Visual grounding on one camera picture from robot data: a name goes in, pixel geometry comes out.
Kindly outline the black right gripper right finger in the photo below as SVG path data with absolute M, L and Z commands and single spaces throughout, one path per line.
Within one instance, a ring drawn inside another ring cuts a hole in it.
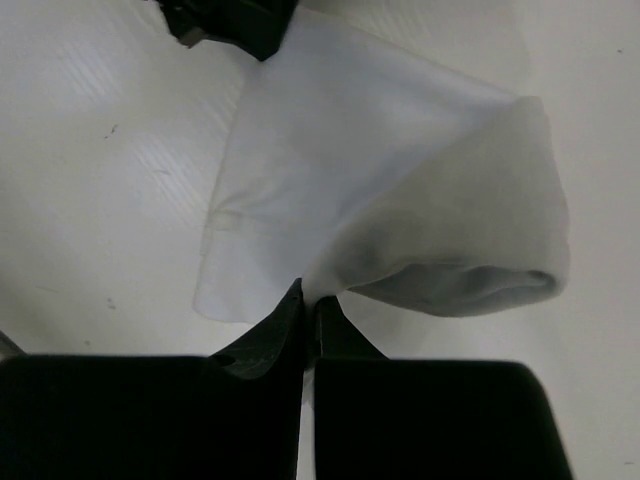
M 334 297 L 314 309 L 320 479 L 568 479 L 547 395 L 511 361 L 397 360 Z

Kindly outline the white skirt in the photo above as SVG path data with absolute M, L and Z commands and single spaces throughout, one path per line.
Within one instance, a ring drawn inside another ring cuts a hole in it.
M 568 230 L 539 98 L 302 8 L 247 75 L 194 307 L 255 322 L 300 279 L 308 304 L 491 314 L 565 289 Z

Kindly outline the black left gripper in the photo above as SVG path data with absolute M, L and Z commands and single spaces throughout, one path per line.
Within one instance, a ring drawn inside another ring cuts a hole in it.
M 298 0 L 158 0 L 170 34 L 192 48 L 209 40 L 234 45 L 258 61 L 275 55 Z

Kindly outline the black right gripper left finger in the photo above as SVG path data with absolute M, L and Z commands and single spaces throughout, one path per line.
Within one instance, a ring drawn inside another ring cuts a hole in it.
M 305 364 L 299 283 L 210 356 L 1 364 L 5 479 L 292 479 Z

